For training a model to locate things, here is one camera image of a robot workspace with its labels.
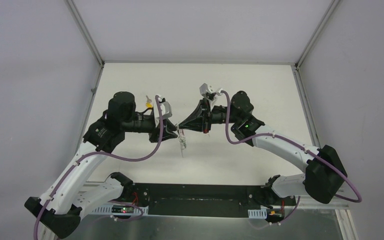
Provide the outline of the perforated metal ring plate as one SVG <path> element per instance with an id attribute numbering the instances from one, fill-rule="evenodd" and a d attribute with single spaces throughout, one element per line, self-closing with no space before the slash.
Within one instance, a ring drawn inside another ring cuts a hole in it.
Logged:
<path id="1" fill-rule="evenodd" d="M 184 158 L 185 157 L 185 150 L 187 148 L 187 139 L 186 139 L 186 136 L 184 134 L 184 130 L 180 128 L 179 124 L 176 125 L 176 128 L 177 128 L 177 133 L 178 133 L 180 154 L 181 154 L 181 157 Z"/>

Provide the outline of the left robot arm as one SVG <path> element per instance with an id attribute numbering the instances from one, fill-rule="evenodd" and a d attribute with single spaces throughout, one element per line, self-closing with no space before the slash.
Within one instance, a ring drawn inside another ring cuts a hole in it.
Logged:
<path id="1" fill-rule="evenodd" d="M 127 202 L 132 198 L 131 180 L 120 172 L 94 189 L 80 194 L 81 187 L 107 158 L 137 163 L 148 160 L 165 140 L 177 137 L 170 122 L 173 114 L 170 103 L 156 95 L 145 111 L 136 110 L 135 96 L 128 91 L 116 92 L 109 100 L 102 116 L 92 123 L 82 143 L 56 181 L 39 197 L 30 197 L 24 206 L 36 218 L 33 238 L 39 240 L 40 226 L 54 236 L 64 239 L 72 234 L 81 220 L 95 208 L 114 199 Z M 114 154 L 115 148 L 125 140 L 126 133 L 148 134 L 154 149 L 145 156 L 129 158 Z"/>

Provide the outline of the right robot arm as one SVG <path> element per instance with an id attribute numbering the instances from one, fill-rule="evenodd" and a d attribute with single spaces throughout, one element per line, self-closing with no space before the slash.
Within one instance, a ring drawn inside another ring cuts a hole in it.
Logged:
<path id="1" fill-rule="evenodd" d="M 215 93 L 204 94 L 195 110 L 178 125 L 179 129 L 207 134 L 212 125 L 224 125 L 225 133 L 236 137 L 236 141 L 229 140 L 231 144 L 245 143 L 269 151 L 301 171 L 296 175 L 269 178 L 261 186 L 261 205 L 276 205 L 291 196 L 309 196 L 328 204 L 337 196 L 347 173 L 333 147 L 300 143 L 278 133 L 253 116 L 254 106 L 242 90 L 228 100 L 227 106 L 211 106 L 213 100 Z"/>

